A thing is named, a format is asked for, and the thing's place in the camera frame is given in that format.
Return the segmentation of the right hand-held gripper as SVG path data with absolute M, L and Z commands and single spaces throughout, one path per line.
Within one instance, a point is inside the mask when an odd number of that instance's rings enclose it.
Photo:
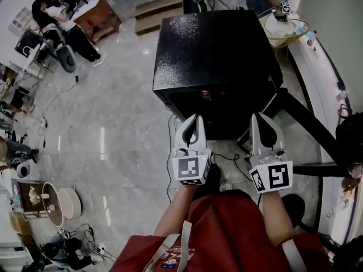
M 256 112 L 250 119 L 249 174 L 256 192 L 263 194 L 291 188 L 293 185 L 293 162 L 284 150 L 284 135 L 270 117 Z

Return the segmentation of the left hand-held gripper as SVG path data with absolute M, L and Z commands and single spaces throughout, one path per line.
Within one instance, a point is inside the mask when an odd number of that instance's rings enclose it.
M 202 150 L 191 150 L 189 147 Z M 184 186 L 204 185 L 211 165 L 204 120 L 194 114 L 187 118 L 175 134 L 175 156 L 172 158 L 174 178 Z

